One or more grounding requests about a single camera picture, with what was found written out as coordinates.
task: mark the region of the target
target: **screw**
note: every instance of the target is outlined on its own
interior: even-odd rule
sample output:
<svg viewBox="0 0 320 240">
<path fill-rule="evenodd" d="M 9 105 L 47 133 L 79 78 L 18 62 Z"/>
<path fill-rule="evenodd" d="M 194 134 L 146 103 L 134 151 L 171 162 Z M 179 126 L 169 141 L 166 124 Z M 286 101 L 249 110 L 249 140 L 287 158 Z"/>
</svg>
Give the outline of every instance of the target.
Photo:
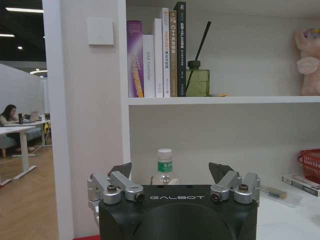
<svg viewBox="0 0 320 240">
<path fill-rule="evenodd" d="M 217 192 L 213 193 L 211 195 L 211 200 L 214 202 L 214 203 L 219 203 L 220 200 L 221 200 L 221 195 Z"/>
<path fill-rule="evenodd" d="M 240 184 L 239 185 L 239 191 L 240 192 L 248 192 L 248 190 L 249 190 L 249 187 L 248 187 L 247 184 Z"/>
<path fill-rule="evenodd" d="M 106 190 L 108 193 L 115 193 L 117 191 L 117 187 L 115 185 L 110 184 L 106 187 Z"/>
<path fill-rule="evenodd" d="M 138 192 L 135 196 L 134 199 L 136 202 L 143 202 L 145 200 L 145 194 L 143 192 Z"/>
</svg>

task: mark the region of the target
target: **pink plush toy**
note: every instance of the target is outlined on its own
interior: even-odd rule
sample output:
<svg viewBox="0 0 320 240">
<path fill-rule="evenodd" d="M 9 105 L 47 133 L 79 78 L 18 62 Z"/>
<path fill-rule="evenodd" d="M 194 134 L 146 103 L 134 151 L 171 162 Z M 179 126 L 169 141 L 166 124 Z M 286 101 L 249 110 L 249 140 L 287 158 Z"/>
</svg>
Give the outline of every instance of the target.
<svg viewBox="0 0 320 240">
<path fill-rule="evenodd" d="M 320 29 L 298 31 L 295 42 L 301 50 L 301 59 L 297 62 L 299 73 L 304 74 L 303 96 L 320 95 Z"/>
</svg>

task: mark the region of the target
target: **desk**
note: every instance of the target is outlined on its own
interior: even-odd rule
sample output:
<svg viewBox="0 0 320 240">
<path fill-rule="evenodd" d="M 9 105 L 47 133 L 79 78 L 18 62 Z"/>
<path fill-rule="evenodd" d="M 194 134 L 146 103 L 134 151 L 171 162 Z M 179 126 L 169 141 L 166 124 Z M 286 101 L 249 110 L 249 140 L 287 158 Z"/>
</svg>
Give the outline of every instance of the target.
<svg viewBox="0 0 320 240">
<path fill-rule="evenodd" d="M 260 196 L 257 240 L 311 240 L 320 236 L 320 198 L 281 181 L 261 179 L 262 185 L 302 196 L 302 206 L 292 208 Z"/>
<path fill-rule="evenodd" d="M 27 174 L 30 172 L 32 169 L 36 168 L 36 165 L 30 166 L 29 167 L 29 155 L 28 155 L 28 143 L 27 143 L 27 136 L 26 132 L 30 129 L 35 128 L 35 126 L 15 126 L 15 127 L 0 127 L 0 135 L 5 135 L 5 134 L 11 134 L 11 133 L 20 133 L 20 144 L 21 144 L 21 157 L 22 157 L 22 168 L 23 172 L 15 176 L 13 179 L 17 180 L 23 175 Z M 4 181 L 1 183 L 1 186 L 10 182 L 10 179 Z"/>
<path fill-rule="evenodd" d="M 43 148 L 43 147 L 52 147 L 52 145 L 46 145 L 46 136 L 45 136 L 45 130 L 44 130 L 44 124 L 51 123 L 50 120 L 44 120 L 44 121 L 35 121 L 30 123 L 13 123 L 13 124 L 7 124 L 6 127 L 24 127 L 24 126 L 32 126 L 32 127 L 40 127 L 41 128 L 41 145 L 35 146 L 36 148 Z"/>
</svg>

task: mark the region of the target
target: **white shelf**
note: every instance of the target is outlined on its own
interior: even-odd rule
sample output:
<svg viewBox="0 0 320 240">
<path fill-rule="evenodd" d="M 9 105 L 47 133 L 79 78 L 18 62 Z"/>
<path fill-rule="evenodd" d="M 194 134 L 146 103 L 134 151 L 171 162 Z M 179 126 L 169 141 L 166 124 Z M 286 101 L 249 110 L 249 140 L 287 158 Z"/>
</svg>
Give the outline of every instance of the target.
<svg viewBox="0 0 320 240">
<path fill-rule="evenodd" d="M 129 97 L 129 106 L 141 105 L 199 105 L 199 104 L 282 104 L 320 103 L 320 96 L 225 96 L 225 97 Z"/>
<path fill-rule="evenodd" d="M 127 6 L 173 8 L 177 0 L 126 0 Z M 318 0 L 185 0 L 187 11 L 319 19 Z"/>
</svg>

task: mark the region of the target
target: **green bottle label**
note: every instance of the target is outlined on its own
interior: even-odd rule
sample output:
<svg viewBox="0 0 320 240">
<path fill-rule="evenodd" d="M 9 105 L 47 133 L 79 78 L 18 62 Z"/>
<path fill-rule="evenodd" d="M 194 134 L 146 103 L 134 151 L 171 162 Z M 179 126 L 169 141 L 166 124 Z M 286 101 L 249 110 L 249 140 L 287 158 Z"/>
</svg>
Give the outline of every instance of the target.
<svg viewBox="0 0 320 240">
<path fill-rule="evenodd" d="M 172 172 L 172 161 L 168 161 L 168 162 L 158 161 L 158 172 L 161 172 L 161 173 Z"/>
</svg>

